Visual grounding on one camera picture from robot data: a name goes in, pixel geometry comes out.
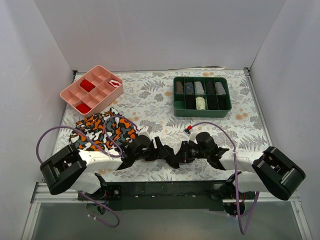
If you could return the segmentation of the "black underwear beige waistband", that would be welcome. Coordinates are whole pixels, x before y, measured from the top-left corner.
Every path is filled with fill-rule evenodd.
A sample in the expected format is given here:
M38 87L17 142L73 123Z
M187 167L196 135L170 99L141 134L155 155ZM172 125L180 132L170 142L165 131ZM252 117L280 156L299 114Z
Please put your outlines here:
M180 151L178 151L177 153L174 153L174 149L172 147L170 147L169 152L170 152L169 157L168 157L168 159L165 159L165 161L172 168L178 169L180 167L180 164L183 164L183 163L181 163L181 159L180 159Z

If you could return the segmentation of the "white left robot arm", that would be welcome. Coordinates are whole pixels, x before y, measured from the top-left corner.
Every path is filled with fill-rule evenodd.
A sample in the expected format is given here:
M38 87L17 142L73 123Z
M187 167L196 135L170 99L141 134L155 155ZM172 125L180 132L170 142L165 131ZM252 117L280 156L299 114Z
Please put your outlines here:
M129 168L139 159L154 161L170 155L168 147L158 137L152 141L146 135L139 135L132 142L122 144L122 156L111 149L107 154L101 151L80 150L70 144L48 158L40 165L40 171L52 195L59 195L69 189L89 193L95 200L106 196L103 178L96 171L122 170Z

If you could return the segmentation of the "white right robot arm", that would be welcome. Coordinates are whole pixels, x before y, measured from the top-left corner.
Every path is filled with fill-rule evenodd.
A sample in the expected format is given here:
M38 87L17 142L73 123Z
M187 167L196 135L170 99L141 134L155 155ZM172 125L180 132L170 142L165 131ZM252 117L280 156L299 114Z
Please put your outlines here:
M205 159L218 170L234 170L227 181L227 195L237 199L247 192L266 192L287 201L305 180L305 172L278 148L270 146L262 152L235 152L219 147L208 132L182 141L175 160L190 163Z

